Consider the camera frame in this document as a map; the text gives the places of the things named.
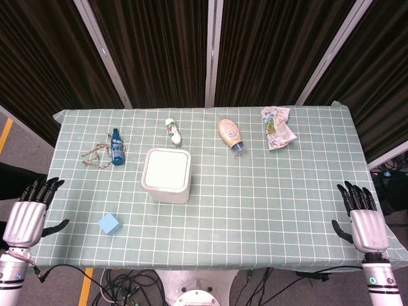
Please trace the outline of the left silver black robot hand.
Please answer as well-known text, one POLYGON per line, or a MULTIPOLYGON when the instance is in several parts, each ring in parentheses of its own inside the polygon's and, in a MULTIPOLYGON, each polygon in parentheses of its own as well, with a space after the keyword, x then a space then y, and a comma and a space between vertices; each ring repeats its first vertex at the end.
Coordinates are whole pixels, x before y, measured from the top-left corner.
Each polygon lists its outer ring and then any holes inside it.
POLYGON ((64 219, 56 226, 44 227, 50 204, 63 184, 64 181, 58 177, 49 180, 40 177, 24 189, 19 200, 13 204, 8 220, 0 221, 0 249, 28 249, 41 238, 57 233, 68 225, 69 220, 64 219))

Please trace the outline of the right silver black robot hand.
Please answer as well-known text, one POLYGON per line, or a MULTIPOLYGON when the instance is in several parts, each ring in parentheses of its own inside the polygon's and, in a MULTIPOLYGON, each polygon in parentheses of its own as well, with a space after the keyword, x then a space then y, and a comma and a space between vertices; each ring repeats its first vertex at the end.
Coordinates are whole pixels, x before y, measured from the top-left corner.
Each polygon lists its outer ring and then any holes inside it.
POLYGON ((365 187, 360 188, 345 181, 338 185, 347 216, 350 220, 351 233, 340 228, 336 220, 331 222, 336 234, 353 244, 361 253, 383 253, 390 246, 383 214, 377 210, 372 193, 365 187))

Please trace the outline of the light blue foam cube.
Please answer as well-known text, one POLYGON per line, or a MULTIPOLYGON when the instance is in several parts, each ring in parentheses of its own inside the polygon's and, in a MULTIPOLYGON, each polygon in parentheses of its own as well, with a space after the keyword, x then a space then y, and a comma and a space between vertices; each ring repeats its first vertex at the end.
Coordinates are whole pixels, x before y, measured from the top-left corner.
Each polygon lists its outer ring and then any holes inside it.
POLYGON ((111 213, 104 215, 98 225, 106 235, 114 235, 122 228, 122 223, 111 213))

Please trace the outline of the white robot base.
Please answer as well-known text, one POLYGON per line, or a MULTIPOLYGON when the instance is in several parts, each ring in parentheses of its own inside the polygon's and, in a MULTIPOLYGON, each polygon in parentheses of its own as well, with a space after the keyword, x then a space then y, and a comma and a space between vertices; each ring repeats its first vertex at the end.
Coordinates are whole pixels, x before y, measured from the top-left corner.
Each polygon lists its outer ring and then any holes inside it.
POLYGON ((169 306, 230 306, 237 270, 157 270, 169 306))

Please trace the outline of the green grid tablecloth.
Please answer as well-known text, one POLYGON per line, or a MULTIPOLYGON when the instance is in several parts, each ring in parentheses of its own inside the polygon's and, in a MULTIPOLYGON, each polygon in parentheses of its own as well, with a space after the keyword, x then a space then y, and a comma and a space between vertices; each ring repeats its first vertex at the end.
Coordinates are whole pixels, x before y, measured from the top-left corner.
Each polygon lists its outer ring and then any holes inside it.
POLYGON ((69 224, 33 248, 40 266, 240 269, 272 266, 316 271, 359 265, 363 255, 337 236, 349 218, 337 186, 374 189, 346 106, 294 106, 288 125, 297 139, 269 150, 258 107, 148 110, 63 110, 49 169, 64 184, 47 226, 69 224), (173 118, 191 155, 191 190, 184 204, 154 201, 141 179, 146 154, 172 148, 173 118), (230 118, 245 152, 235 156, 218 132, 230 118), (124 164, 112 164, 113 129, 124 164), (106 235, 98 221, 113 214, 122 228, 106 235))

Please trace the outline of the white square container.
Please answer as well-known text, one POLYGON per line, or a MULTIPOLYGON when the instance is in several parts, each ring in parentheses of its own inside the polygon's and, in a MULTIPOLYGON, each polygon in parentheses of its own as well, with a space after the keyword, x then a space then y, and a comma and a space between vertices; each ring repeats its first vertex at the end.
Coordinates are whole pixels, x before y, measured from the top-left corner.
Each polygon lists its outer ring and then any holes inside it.
POLYGON ((182 149, 150 149, 145 158, 141 183, 155 201, 186 203, 191 188, 190 153, 182 149))

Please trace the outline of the yellow floor tape strip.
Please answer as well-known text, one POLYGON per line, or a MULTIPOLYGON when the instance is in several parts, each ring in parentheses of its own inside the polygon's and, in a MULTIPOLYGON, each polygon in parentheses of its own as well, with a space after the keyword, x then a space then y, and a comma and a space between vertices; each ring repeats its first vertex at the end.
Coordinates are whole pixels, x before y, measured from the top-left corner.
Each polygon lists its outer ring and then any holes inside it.
POLYGON ((89 277, 92 277, 94 272, 93 268, 86 268, 85 269, 85 276, 82 283, 82 288, 80 292, 80 298, 78 302, 78 306, 87 306, 89 301, 89 293, 91 290, 92 281, 89 277))
POLYGON ((12 125, 13 125, 13 120, 11 118, 7 118, 7 121, 3 128, 3 132, 0 135, 0 155, 3 152, 4 146, 8 139, 12 125))

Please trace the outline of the blue spray bottle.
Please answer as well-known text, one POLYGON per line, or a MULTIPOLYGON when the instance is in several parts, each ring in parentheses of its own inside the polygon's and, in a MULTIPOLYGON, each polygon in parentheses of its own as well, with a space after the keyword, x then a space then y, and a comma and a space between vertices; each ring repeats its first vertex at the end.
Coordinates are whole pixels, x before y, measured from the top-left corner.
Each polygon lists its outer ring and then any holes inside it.
POLYGON ((117 128, 113 129, 113 135, 111 139, 111 151, 112 151, 112 164, 120 166, 124 164, 124 149, 123 142, 117 128))

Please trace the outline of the crumpled snack wrapper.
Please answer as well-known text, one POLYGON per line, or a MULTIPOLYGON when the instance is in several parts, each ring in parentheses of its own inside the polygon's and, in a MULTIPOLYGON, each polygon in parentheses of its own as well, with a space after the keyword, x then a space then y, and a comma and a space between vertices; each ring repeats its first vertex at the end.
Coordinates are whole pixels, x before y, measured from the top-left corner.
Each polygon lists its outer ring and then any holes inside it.
POLYGON ((278 106, 266 106, 261 111, 265 126, 266 140, 269 150, 277 150, 297 139, 297 136, 288 127, 287 121, 290 109, 278 106))

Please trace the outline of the beige squeeze sauce bottle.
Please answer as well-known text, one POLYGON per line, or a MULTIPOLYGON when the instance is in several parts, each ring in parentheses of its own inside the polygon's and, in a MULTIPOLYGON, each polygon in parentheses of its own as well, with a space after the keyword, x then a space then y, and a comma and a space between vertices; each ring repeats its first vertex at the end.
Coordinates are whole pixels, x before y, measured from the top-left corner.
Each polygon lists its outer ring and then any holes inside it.
POLYGON ((245 152, 240 130, 233 120, 223 118, 218 122, 219 136, 223 142, 229 147, 235 156, 239 156, 245 152))

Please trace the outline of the white tube with red print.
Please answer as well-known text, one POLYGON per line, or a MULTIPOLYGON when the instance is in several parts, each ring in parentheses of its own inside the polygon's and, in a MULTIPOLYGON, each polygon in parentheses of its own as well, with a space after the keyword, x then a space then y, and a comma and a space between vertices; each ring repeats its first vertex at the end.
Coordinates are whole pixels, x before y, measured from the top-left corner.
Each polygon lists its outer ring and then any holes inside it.
POLYGON ((179 147, 182 145, 182 137, 181 134, 178 131, 176 122, 172 118, 167 118, 165 121, 166 128, 168 131, 168 134, 170 136, 170 139, 172 143, 176 146, 179 147))

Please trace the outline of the grey metal partition post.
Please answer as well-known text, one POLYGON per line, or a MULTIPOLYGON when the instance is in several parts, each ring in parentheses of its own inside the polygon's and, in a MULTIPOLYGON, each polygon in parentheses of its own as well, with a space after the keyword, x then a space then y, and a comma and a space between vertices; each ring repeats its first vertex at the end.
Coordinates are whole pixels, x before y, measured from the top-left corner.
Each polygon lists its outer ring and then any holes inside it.
POLYGON ((339 27, 332 41, 328 45, 321 60, 313 71, 311 77, 303 88, 301 94, 296 100, 296 106, 303 106, 306 99, 309 97, 315 86, 318 84, 325 71, 329 68, 330 64, 347 41, 348 37, 354 31, 354 28, 358 25, 364 14, 372 5, 374 0, 355 0, 349 13, 345 17, 343 23, 339 27))
POLYGON ((96 19, 96 16, 91 8, 89 0, 72 0, 76 6, 89 35, 98 51, 98 54, 108 72, 108 75, 112 81, 112 84, 117 91, 117 94, 122 101, 125 109, 132 109, 132 104, 129 100, 125 86, 122 83, 119 72, 113 61, 112 55, 108 49, 105 38, 96 19))
POLYGON ((219 65, 224 0, 208 0, 205 108, 213 108, 219 65))

